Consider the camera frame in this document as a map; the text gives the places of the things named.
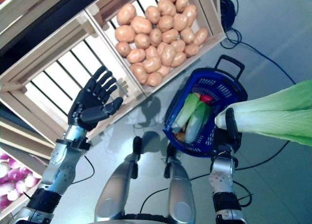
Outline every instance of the basket handle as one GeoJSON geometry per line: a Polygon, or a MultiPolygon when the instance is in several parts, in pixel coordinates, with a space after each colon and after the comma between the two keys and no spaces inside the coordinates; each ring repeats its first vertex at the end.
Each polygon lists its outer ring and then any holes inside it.
{"type": "Polygon", "coordinates": [[[215,67],[214,67],[214,70],[218,70],[218,65],[220,63],[220,61],[224,59],[224,60],[227,60],[233,64],[235,64],[236,66],[239,67],[240,71],[239,73],[237,74],[237,76],[235,77],[236,80],[238,80],[240,78],[240,75],[243,73],[244,69],[245,69],[245,65],[242,64],[240,61],[236,60],[235,58],[232,58],[230,56],[227,56],[227,55],[221,55],[218,62],[216,63],[215,67]]]}

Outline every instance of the floor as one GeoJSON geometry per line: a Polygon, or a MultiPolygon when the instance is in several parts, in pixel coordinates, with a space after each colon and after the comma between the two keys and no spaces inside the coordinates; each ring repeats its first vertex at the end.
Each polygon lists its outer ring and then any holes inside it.
{"type": "MultiPolygon", "coordinates": [[[[311,0],[239,0],[234,23],[243,36],[259,51],[278,62],[296,81],[312,79],[312,2],[311,0]]],[[[246,46],[233,50],[216,46],[184,73],[159,90],[93,141],[87,156],[95,175],[69,187],[55,211],[53,224],[84,224],[93,221],[98,197],[114,169],[131,152],[132,140],[138,135],[145,142],[145,153],[139,161],[138,179],[133,180],[126,205],[127,213],[138,213],[144,199],[168,186],[163,178],[167,140],[162,132],[165,112],[175,92],[190,73],[199,67],[214,66],[221,54],[232,56],[246,69],[240,82],[249,99],[268,95],[289,87],[291,82],[272,63],[246,46]]],[[[224,63],[225,70],[235,69],[224,63]]],[[[243,134],[236,153],[240,166],[261,162],[285,141],[254,134],[243,134]]],[[[210,159],[179,155],[189,176],[208,173],[210,159]]],[[[82,158],[77,166],[77,180],[91,173],[82,158]]],[[[290,143],[270,162],[248,170],[237,171],[234,179],[253,193],[253,203],[243,209],[251,224],[312,224],[312,148],[290,143]]],[[[207,177],[192,182],[197,223],[214,223],[215,213],[207,177]]],[[[238,197],[245,191],[234,186],[238,197]]],[[[153,196],[143,212],[166,215],[167,191],[153,196]]]]}

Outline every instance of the silver metal arm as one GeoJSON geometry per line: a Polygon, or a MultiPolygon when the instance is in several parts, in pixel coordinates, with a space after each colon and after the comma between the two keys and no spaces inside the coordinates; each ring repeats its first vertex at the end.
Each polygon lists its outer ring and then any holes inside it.
{"type": "MultiPolygon", "coordinates": [[[[71,125],[64,133],[63,140],[79,140],[85,138],[86,133],[87,131],[83,128],[71,125]]],[[[16,224],[21,220],[39,224],[50,223],[61,195],[64,194],[75,178],[76,164],[83,154],[84,150],[82,149],[57,143],[34,196],[27,207],[23,207],[10,224],[16,224]]]]}
{"type": "Polygon", "coordinates": [[[209,182],[213,187],[213,200],[216,223],[247,224],[233,189],[234,162],[232,158],[222,157],[213,160],[209,182]]]}

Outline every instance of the red onion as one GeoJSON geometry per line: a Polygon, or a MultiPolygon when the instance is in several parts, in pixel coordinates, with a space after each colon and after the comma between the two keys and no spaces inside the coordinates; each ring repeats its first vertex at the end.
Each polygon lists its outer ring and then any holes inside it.
{"type": "Polygon", "coordinates": [[[0,151],[0,159],[1,160],[8,160],[9,158],[10,158],[10,156],[8,154],[3,152],[2,150],[0,151]]]}
{"type": "Polygon", "coordinates": [[[12,181],[18,181],[21,180],[25,177],[25,175],[23,173],[20,173],[19,169],[12,169],[9,173],[8,173],[8,177],[10,180],[12,181]]]}
{"type": "Polygon", "coordinates": [[[0,178],[0,184],[4,184],[4,183],[9,182],[9,181],[10,181],[10,179],[7,175],[0,178]]]}
{"type": "Polygon", "coordinates": [[[6,195],[9,191],[12,191],[15,188],[13,182],[6,182],[0,185],[0,196],[6,195]]]}
{"type": "Polygon", "coordinates": [[[8,200],[15,201],[18,197],[20,197],[20,193],[18,193],[15,189],[8,192],[8,200]]]}
{"type": "Polygon", "coordinates": [[[0,178],[5,177],[10,171],[9,164],[7,162],[0,162],[0,178]]]}
{"type": "Polygon", "coordinates": [[[29,190],[29,187],[26,187],[25,180],[19,180],[15,184],[15,189],[18,193],[23,194],[23,192],[27,192],[29,190]]]}
{"type": "Polygon", "coordinates": [[[33,187],[38,183],[39,179],[35,178],[32,174],[28,174],[25,179],[25,185],[27,187],[33,187]]]}
{"type": "Polygon", "coordinates": [[[20,168],[20,163],[18,163],[17,161],[15,161],[13,158],[9,158],[9,166],[12,169],[17,169],[20,168]]]}
{"type": "Polygon", "coordinates": [[[0,210],[4,210],[5,208],[7,208],[12,201],[8,200],[7,195],[1,196],[0,197],[0,210]]]}
{"type": "Polygon", "coordinates": [[[27,167],[25,167],[25,166],[21,166],[19,169],[20,169],[19,171],[20,171],[21,173],[23,173],[23,174],[29,174],[29,173],[31,173],[31,171],[30,171],[27,167]]]}

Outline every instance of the bok choy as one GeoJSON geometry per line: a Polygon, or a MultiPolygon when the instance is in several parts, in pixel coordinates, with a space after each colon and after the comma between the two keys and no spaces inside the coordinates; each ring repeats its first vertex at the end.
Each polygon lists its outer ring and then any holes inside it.
{"type": "Polygon", "coordinates": [[[172,132],[178,133],[184,124],[189,120],[192,113],[196,109],[197,103],[199,102],[199,97],[195,93],[188,94],[185,99],[184,105],[180,110],[179,114],[175,118],[174,123],[172,124],[172,132]]]}
{"type": "Polygon", "coordinates": [[[197,107],[195,109],[195,111],[192,113],[191,118],[189,120],[189,123],[187,125],[186,131],[185,131],[185,142],[186,143],[192,143],[197,135],[198,132],[200,130],[200,128],[202,127],[202,123],[203,121],[208,118],[206,116],[207,111],[207,104],[199,101],[197,103],[197,107]]]}
{"type": "MultiPolygon", "coordinates": [[[[233,103],[237,130],[312,146],[312,80],[259,99],[233,103]]],[[[226,129],[225,109],[215,124],[226,129]]]]}

